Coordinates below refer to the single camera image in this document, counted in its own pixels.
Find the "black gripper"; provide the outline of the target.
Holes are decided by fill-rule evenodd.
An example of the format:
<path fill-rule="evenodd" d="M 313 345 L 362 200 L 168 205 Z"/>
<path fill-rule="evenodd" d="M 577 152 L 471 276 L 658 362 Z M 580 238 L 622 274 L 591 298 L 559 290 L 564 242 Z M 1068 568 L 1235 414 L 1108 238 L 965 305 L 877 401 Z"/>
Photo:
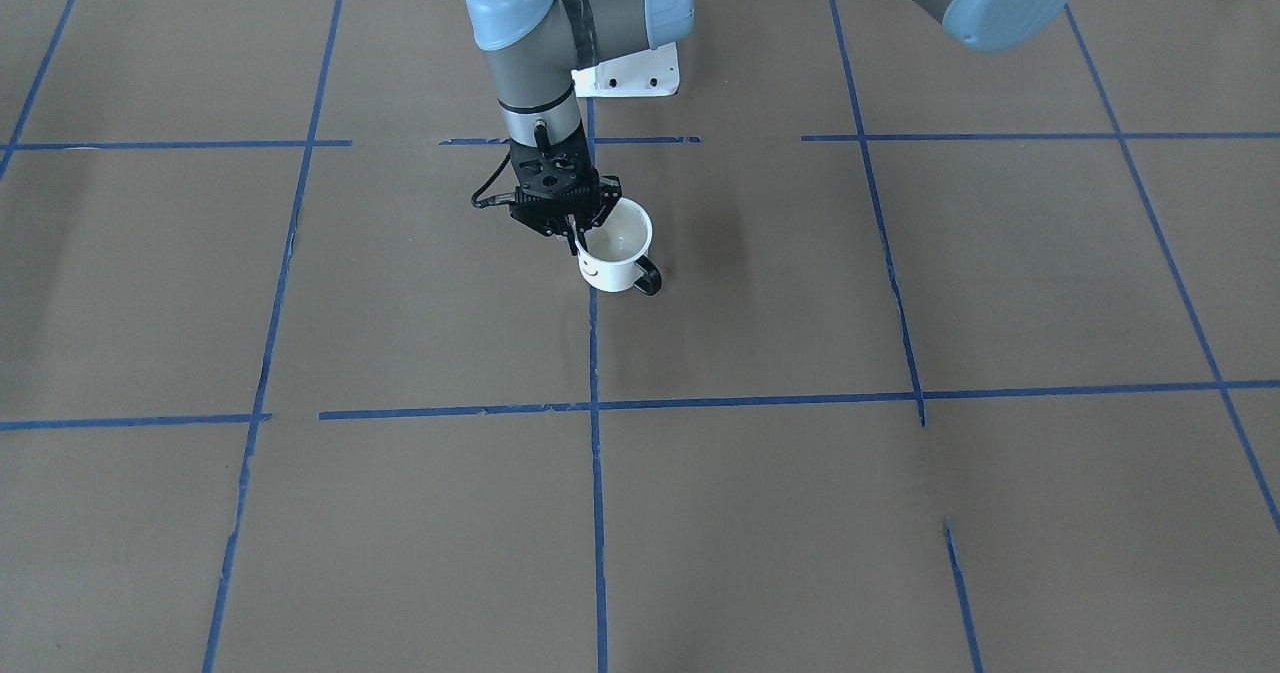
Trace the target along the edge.
<path fill-rule="evenodd" d="M 518 180 L 509 216 L 539 234 L 572 241 L 576 257 L 588 255 L 588 232 L 604 225 L 623 194 L 617 177 L 594 166 L 585 127 L 544 148 L 511 141 L 508 150 Z"/>

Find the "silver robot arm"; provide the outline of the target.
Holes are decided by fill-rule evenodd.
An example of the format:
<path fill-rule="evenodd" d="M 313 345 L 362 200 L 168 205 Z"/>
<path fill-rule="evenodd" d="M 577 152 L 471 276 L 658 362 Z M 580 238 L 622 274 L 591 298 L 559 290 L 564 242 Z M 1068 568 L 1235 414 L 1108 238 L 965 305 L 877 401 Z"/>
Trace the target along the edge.
<path fill-rule="evenodd" d="M 950 38 L 998 52 L 1033 38 L 1070 0 L 910 0 Z M 626 55 L 687 38 L 696 0 L 465 0 L 474 41 L 484 54 L 506 122 L 508 193 L 483 184 L 475 209 L 503 207 L 535 234 L 566 241 L 577 255 L 588 232 L 620 203 L 616 177 L 604 177 L 589 150 L 573 81 Z"/>

